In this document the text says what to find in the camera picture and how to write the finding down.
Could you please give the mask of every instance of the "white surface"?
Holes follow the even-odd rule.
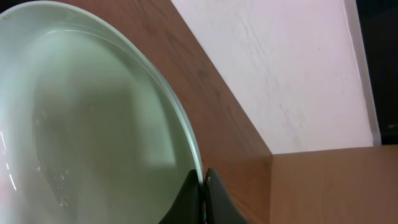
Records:
[[[57,2],[0,14],[0,224],[158,223],[200,156],[140,51]]]
[[[172,0],[273,154],[372,146],[342,0]]]

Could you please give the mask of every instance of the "wooden panel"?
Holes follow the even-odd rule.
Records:
[[[271,223],[398,223],[398,146],[276,155]]]
[[[162,72],[193,126],[204,170],[215,168],[238,208],[268,223],[270,151],[170,0],[63,0],[104,19]]]

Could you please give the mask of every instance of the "brown wooden surface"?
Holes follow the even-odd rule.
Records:
[[[398,223],[398,146],[275,155],[272,224]]]
[[[170,0],[61,0],[102,18],[162,72],[200,148],[252,223],[268,223],[270,151]]]

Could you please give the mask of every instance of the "white bowl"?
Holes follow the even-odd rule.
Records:
[[[120,32],[68,4],[0,14],[0,223],[158,223],[191,169],[192,128]]]

